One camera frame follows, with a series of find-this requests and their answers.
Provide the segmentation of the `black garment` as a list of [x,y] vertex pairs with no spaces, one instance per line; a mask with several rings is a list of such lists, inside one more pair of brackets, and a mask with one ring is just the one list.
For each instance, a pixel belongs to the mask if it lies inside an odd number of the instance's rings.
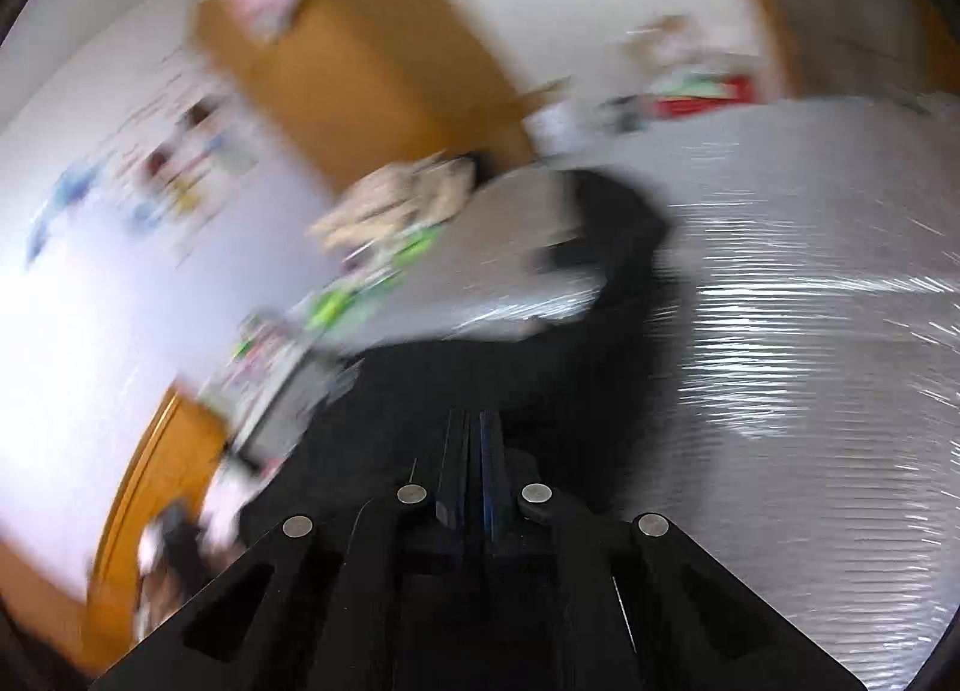
[[433,484],[456,409],[498,413],[506,447],[530,455],[540,481],[610,510],[643,416],[656,260],[672,223],[646,190],[602,169],[572,170],[568,189],[581,224],[548,261],[599,268],[586,314],[519,342],[420,340],[359,353],[352,387],[314,411],[293,454],[239,512],[242,543],[295,514],[343,528],[389,487]]

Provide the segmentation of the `green tissue pack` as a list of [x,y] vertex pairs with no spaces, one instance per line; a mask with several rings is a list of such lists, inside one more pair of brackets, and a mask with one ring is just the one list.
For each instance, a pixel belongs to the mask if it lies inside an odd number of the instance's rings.
[[331,330],[343,315],[358,306],[371,294],[370,288],[344,288],[332,286],[319,294],[313,294],[306,303],[304,324],[306,330]]

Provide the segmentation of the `toiletries on white tray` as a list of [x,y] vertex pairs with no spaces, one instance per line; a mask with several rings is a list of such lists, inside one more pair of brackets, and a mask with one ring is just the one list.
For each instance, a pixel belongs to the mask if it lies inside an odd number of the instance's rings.
[[353,387],[358,364],[320,340],[268,310],[242,322],[231,358],[199,392],[226,424],[233,454],[254,466],[285,459],[317,409]]

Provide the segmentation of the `beige floral blanket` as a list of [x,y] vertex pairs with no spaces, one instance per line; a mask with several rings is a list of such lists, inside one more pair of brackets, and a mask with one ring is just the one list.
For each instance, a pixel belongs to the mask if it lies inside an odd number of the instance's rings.
[[475,181],[475,163],[466,156],[386,164],[348,187],[308,234],[327,249],[386,244],[452,220],[472,197]]

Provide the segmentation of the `silver foil mat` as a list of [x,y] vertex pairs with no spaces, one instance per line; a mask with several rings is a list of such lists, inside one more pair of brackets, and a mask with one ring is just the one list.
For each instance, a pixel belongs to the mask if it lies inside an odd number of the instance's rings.
[[677,220],[679,393],[628,498],[872,689],[958,683],[958,122],[853,99],[604,143]]

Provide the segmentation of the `wooden wardrobe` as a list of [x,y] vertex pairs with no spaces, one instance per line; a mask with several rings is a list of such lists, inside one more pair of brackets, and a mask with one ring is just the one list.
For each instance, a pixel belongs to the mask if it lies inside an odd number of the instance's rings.
[[208,0],[195,37],[334,189],[436,153],[534,161],[521,94],[449,0],[302,0],[272,44]]

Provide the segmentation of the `cartoon couple wall sticker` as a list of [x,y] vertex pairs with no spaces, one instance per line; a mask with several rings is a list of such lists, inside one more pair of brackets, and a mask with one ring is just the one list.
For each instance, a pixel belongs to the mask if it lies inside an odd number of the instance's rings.
[[158,65],[155,83],[144,103],[55,181],[31,226],[30,264],[93,210],[116,216],[128,237],[182,264],[257,166],[244,101],[206,55],[179,47]]

